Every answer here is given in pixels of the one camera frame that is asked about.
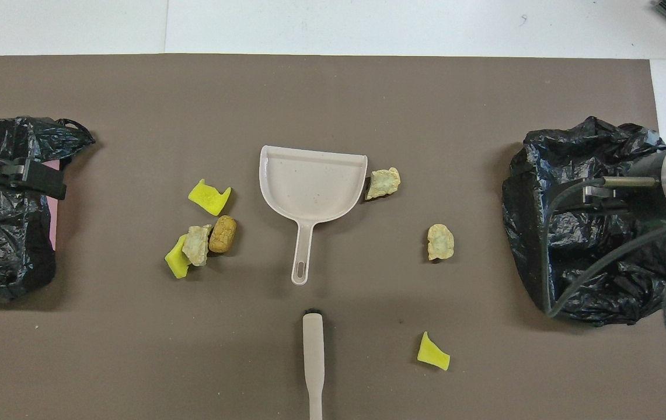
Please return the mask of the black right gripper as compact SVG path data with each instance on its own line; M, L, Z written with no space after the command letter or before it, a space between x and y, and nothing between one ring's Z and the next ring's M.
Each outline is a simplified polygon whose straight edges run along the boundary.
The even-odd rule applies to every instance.
M626 175L648 177L657 181L651 188L635 188L629 194L632 212L640 218L666 218L666 197L661 186L661 171L666 153L653 153L642 157L632 165ZM603 179L587 179L583 182L583 205L599 207L602 214L626 214L629 203L620 198L606 198Z

